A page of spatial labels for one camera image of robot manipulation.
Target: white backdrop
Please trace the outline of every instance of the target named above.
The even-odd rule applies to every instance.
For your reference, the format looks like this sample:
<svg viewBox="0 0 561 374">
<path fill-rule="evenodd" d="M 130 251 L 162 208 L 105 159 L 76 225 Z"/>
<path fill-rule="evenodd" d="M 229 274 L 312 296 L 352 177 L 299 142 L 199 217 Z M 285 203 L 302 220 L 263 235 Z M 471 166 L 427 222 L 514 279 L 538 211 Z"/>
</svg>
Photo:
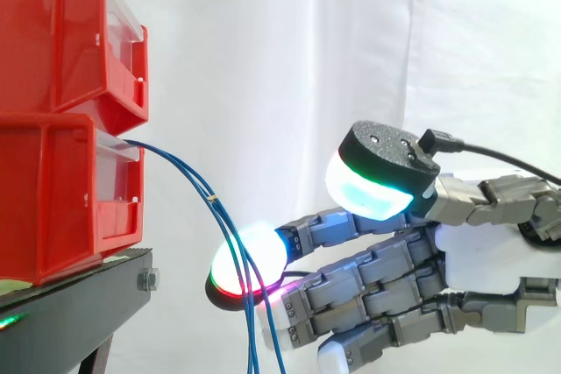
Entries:
<svg viewBox="0 0 561 374">
<path fill-rule="evenodd" d="M 324 169 L 360 118 L 399 125 L 405 113 L 419 134 L 452 131 L 561 172 L 559 0 L 127 1 L 150 32 L 150 123 L 130 137 L 197 168 L 240 228 L 332 206 Z M 161 288 L 115 335 L 108 373 L 245 372 L 244 316 L 215 309 L 203 291 L 220 232 L 152 155 L 145 219 Z M 319 251 L 302 267 L 377 240 Z M 553 373 L 560 338 L 561 323 L 528 336 L 434 335 L 361 372 Z M 260 339 L 259 350 L 262 372 L 276 372 Z M 315 358 L 313 345 L 285 353 L 288 373 L 316 372 Z"/>
</svg>

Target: bolt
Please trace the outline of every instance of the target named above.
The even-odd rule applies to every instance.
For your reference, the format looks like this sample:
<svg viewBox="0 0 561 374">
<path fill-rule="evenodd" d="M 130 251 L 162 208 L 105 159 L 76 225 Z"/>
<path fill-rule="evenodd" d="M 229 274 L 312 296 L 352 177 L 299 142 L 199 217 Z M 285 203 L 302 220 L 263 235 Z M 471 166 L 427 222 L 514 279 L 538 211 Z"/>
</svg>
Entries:
<svg viewBox="0 0 561 374">
<path fill-rule="evenodd" d="M 156 291 L 160 285 L 160 270 L 146 268 L 138 275 L 138 289 L 140 291 Z"/>
</svg>

